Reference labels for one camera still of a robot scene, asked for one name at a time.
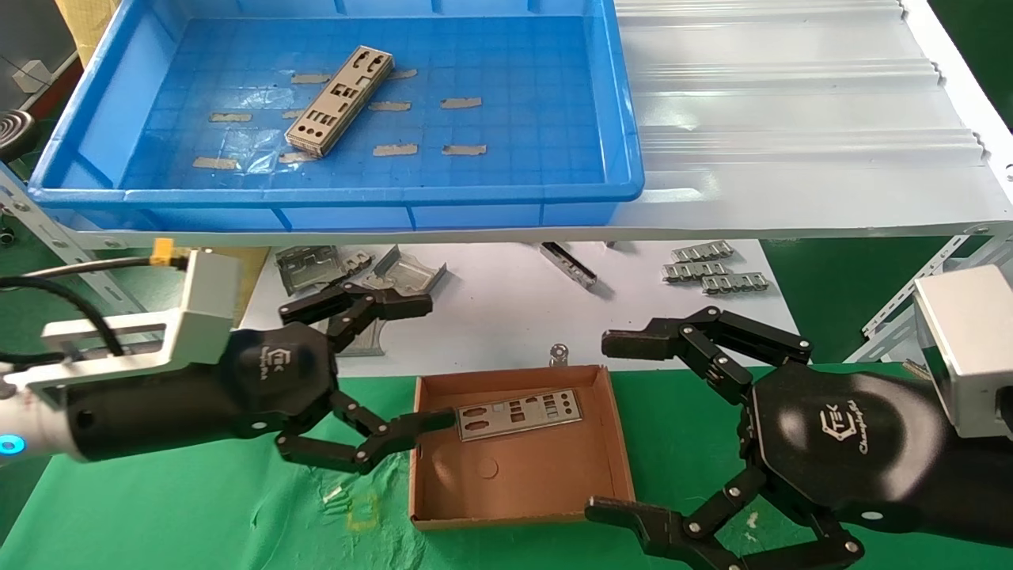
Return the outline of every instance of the blue led light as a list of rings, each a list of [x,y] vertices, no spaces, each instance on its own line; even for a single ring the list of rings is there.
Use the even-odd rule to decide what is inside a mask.
[[[20,435],[0,435],[0,456],[16,456],[24,452],[24,438]]]

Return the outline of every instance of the green cloth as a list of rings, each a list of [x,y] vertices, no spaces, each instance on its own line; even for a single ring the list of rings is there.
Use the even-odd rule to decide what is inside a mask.
[[[743,468],[738,409],[691,374],[617,373],[613,379],[639,500],[689,512]],[[349,380],[341,386],[384,417],[412,406],[412,379]],[[333,419],[313,434],[357,441]],[[269,437],[94,465],[57,458],[0,548],[0,568],[684,567],[643,556],[628,531],[588,522],[418,533],[407,519],[407,464],[402,454],[367,477],[294,466],[279,459]],[[861,570],[1013,568],[1013,550],[853,531],[867,551]],[[760,499],[720,538],[748,553],[808,541],[811,533]]]

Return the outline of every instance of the open cardboard tray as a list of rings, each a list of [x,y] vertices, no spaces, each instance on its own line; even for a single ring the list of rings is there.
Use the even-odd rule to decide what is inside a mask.
[[[583,519],[593,495],[634,500],[609,371],[566,367],[421,377],[415,411],[572,389],[579,422],[461,441],[424,434],[411,454],[408,515],[422,531]]]

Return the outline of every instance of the white shelf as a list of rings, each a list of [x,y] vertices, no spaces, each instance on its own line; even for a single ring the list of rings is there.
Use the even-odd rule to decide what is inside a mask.
[[[732,311],[797,333],[774,282],[763,293],[708,298],[699,282],[661,282],[670,252],[694,242],[640,241],[607,249],[601,242],[570,243],[573,254],[597,271],[595,293],[585,292],[530,245],[522,243],[418,244],[402,247],[426,264],[447,261],[448,273],[433,293],[434,311],[421,319],[388,323],[385,356],[341,358],[341,378],[442,375],[547,367],[549,348],[563,343],[571,364],[605,364],[613,371],[685,368],[680,361],[618,360],[602,356],[608,329],[643,329],[654,317],[683,318],[708,307]],[[737,272],[772,276],[756,240],[732,241],[726,259]],[[385,246],[365,246],[380,255]],[[345,252],[357,247],[345,248]],[[264,264],[243,329],[281,327],[278,308],[289,298],[274,255]],[[757,362],[742,358],[749,365]]]
[[[1013,137],[926,0],[903,4],[618,0],[647,174],[643,195],[607,227],[172,236],[292,245],[1003,231]],[[75,240],[106,248],[110,237],[147,245],[154,234]]]

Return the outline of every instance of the blue plastic tray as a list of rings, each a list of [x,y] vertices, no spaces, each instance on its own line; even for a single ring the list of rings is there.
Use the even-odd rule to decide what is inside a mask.
[[[323,87],[294,75],[360,44],[416,71],[373,98],[410,110],[364,109],[325,158],[280,160],[284,113]],[[65,223],[168,231],[601,225],[642,186],[612,0],[125,0],[29,183]]]

